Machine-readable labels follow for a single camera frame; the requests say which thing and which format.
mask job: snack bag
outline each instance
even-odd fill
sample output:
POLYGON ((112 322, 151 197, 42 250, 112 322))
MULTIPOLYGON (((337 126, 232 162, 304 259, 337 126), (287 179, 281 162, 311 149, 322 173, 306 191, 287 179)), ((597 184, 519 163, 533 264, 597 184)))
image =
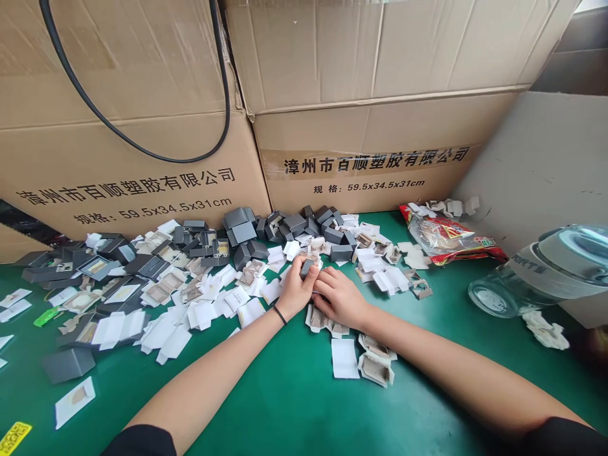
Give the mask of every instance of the snack bag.
POLYGON ((420 217, 409 206, 399 206, 407 227, 431 261, 443 266, 454 260, 496 258, 506 262, 509 258, 494 239, 477 236, 474 231, 449 218, 420 217))

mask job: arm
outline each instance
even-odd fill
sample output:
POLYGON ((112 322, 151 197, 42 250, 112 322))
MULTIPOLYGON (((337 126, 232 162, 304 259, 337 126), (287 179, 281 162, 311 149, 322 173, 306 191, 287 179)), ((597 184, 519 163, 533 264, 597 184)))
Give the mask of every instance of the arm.
MULTIPOLYGON (((306 305, 319 271, 300 279, 303 257, 293 260, 276 307, 289 321, 306 305)), ((194 443, 262 348, 283 327, 269 310, 241 332, 192 363, 163 387, 128 423, 151 424, 171 434, 178 455, 194 443)))
POLYGON ((313 294, 315 305, 330 319, 392 348, 497 433, 518 440, 551 417, 587 425, 561 402, 511 370, 373 307, 340 271, 324 269, 315 288, 331 302, 313 294))

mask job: human hand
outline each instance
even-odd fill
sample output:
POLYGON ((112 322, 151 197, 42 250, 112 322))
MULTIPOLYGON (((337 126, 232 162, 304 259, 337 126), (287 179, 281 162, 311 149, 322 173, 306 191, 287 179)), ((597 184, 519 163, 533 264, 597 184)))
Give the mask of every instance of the human hand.
POLYGON ((275 306, 286 320, 291 320, 304 308, 312 294, 312 288, 319 275, 319 268, 312 265, 308 270, 306 279, 302 281, 300 272, 306 260, 305 256, 297 256, 291 262, 291 269, 283 282, 283 291, 275 306))
POLYGON ((325 268, 315 282, 315 290, 320 294, 313 293, 312 300, 321 312, 341 325, 362 331, 374 307, 347 276, 332 267, 325 268))

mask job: black sleeve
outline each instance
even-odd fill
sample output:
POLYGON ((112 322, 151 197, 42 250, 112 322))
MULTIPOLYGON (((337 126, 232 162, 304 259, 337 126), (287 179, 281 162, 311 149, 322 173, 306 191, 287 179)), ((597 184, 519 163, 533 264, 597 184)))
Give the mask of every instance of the black sleeve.
POLYGON ((124 429, 101 456, 177 456, 173 438, 166 430, 149 424, 124 429))
POLYGON ((523 441, 527 454, 537 456, 606 456, 608 438, 565 418, 550 418, 523 441))

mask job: green table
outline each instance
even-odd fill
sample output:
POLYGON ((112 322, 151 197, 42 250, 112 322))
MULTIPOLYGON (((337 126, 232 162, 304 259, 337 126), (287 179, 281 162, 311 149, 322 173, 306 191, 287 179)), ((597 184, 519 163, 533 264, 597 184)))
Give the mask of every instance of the green table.
MULTIPOLYGON (((382 234, 394 242, 409 240, 398 212, 363 214, 361 221, 379 224, 382 234)), ((411 292, 389 298, 374 284, 362 284, 350 263, 342 271, 371 303, 507 366, 607 434, 607 388, 570 351, 544 348, 521 319, 491 317, 469 301, 468 284, 495 265, 492 260, 475 260, 423 271, 421 276, 434 293, 423 301, 411 292)), ((164 384, 238 326, 236 317, 221 317, 203 332, 193 330, 180 357, 164 366, 156 363, 156 351, 146 356, 139 348, 126 346, 103 352, 89 373, 97 397, 55 431, 55 402, 83 379, 50 385, 40 360, 56 350, 57 327, 71 315, 43 328, 34 327, 34 319, 48 307, 42 302, 46 292, 21 280, 20 269, 2 267, 0 274, 0 295, 16 288, 34 290, 27 298, 34 306, 0 324, 0 336, 16 335, 0 353, 9 362, 0 370, 0 434, 15 421, 34 427, 14 456, 99 454, 164 384)), ((275 274, 269 271, 267 276, 275 274)), ((147 312, 154 318, 164 310, 147 312)), ((580 329, 557 307, 545 315, 567 331, 580 329)), ((365 379, 334 379, 331 336, 327 331, 310 332, 304 317, 302 312, 293 319, 258 356, 189 454, 471 456, 497 452, 496 438, 401 359, 393 363, 392 388, 365 379)))

